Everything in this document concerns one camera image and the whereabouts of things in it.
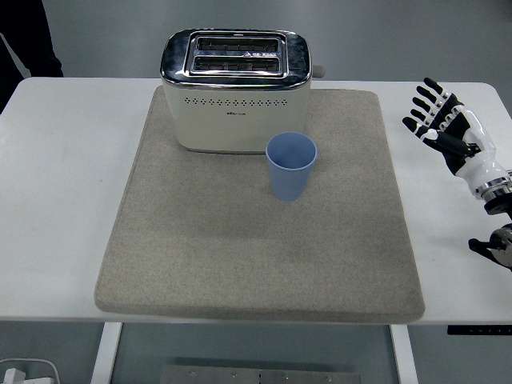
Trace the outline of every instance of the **metal plate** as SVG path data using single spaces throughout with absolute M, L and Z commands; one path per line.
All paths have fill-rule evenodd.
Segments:
M 216 366 L 164 366 L 160 384 L 360 384 L 358 374 L 257 370 Z

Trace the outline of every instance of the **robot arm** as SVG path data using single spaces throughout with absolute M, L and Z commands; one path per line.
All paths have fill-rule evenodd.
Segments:
M 402 121 L 423 143 L 442 153 L 451 173 L 463 178 L 473 196 L 484 200 L 488 214 L 512 218 L 512 179 L 496 161 L 496 147 L 480 121 L 457 97 L 434 80 L 416 89 L 419 107 Z M 512 269 L 512 224 L 496 230 L 488 242 L 472 238 L 470 249 Z

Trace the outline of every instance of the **black clothing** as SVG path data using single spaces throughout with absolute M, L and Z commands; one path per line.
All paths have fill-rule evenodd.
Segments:
M 0 33 L 31 76 L 62 77 L 42 0 L 0 0 Z M 0 38 L 0 113 L 21 80 Z

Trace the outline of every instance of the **toaster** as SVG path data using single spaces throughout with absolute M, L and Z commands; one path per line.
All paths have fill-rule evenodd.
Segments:
M 306 40 L 270 30 L 183 30 L 160 68 L 179 143 L 188 150 L 263 153 L 304 130 L 312 65 Z

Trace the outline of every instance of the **cup rim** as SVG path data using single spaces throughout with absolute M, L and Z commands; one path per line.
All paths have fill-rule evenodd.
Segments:
M 314 156 L 311 159 L 311 161 L 308 162 L 305 166 L 301 166 L 300 168 L 286 168 L 285 166 L 280 166 L 274 160 L 272 160 L 269 156 L 269 144 L 272 140 L 274 140 L 274 138 L 276 138 L 277 136 L 281 136 L 282 134 L 297 134 L 297 135 L 303 136 L 304 138 L 307 138 L 311 142 L 311 144 L 313 144 L 313 147 L 314 147 Z M 307 134 L 304 134 L 303 132 L 297 132 L 295 130 L 287 130 L 284 132 L 279 132 L 278 134 L 275 134 L 274 136 L 272 136 L 270 138 L 270 140 L 268 141 L 268 143 L 266 144 L 266 147 L 265 147 L 265 156 L 266 156 L 267 160 L 272 163 L 272 165 L 276 166 L 280 170 L 287 170 L 289 172 L 295 172 L 295 171 L 299 171 L 299 170 L 304 170 L 305 168 L 311 166 L 317 160 L 318 148 L 317 148 L 317 145 L 314 142 L 314 140 L 312 138 L 310 138 Z

